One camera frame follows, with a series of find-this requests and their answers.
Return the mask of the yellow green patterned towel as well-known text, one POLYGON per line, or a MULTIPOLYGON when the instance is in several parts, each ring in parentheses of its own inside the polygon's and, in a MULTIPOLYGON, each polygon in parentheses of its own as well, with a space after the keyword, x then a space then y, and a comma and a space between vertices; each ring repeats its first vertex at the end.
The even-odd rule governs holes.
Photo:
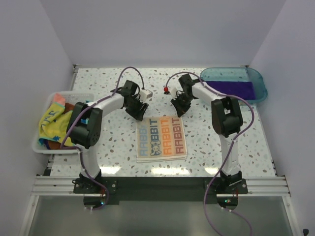
POLYGON ((72 111, 63 114, 65 103, 54 101, 40 119, 38 131, 41 142, 48 140, 61 144, 64 141, 72 115, 72 111))

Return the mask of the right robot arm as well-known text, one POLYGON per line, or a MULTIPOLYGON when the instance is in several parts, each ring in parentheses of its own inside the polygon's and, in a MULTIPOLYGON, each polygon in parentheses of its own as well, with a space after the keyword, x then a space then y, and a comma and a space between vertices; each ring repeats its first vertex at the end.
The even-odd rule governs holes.
POLYGON ((164 93, 172 96, 171 103, 178 117, 189 110, 194 99, 201 99, 211 106, 212 127, 219 135, 222 154, 220 177, 213 179, 211 188, 230 193, 242 181, 236 137, 241 131, 243 117, 238 99, 221 94, 206 82, 193 80, 190 74, 181 76, 179 83, 181 90, 164 88, 164 93))

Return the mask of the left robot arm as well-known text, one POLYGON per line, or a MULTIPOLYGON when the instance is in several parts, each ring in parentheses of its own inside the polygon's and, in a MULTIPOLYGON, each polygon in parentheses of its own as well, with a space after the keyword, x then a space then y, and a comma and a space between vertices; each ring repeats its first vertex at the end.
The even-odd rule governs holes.
POLYGON ((142 121, 149 106, 146 101, 152 96, 150 90, 140 89, 137 83, 128 80, 124 86, 114 89, 112 94, 105 98, 91 103, 75 104, 66 130, 66 136, 74 144, 68 149, 78 151, 81 164, 79 177, 72 181, 74 193, 104 193, 106 190, 95 153, 103 118, 124 108, 135 120, 142 121))

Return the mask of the colourful printed towel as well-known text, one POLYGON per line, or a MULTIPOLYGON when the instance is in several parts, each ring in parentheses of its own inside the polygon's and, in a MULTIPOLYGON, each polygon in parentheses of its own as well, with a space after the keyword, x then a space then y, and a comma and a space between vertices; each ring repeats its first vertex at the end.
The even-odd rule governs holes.
POLYGON ((138 163, 186 159, 184 124, 177 116, 144 118, 136 126, 138 163))

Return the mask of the purple towel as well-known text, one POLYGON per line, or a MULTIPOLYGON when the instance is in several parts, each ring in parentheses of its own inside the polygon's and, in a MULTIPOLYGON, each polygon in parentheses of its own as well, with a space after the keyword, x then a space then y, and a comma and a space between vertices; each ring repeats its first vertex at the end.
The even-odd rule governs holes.
POLYGON ((235 95, 244 100, 256 99, 252 82, 207 81, 206 83, 220 93, 235 95))

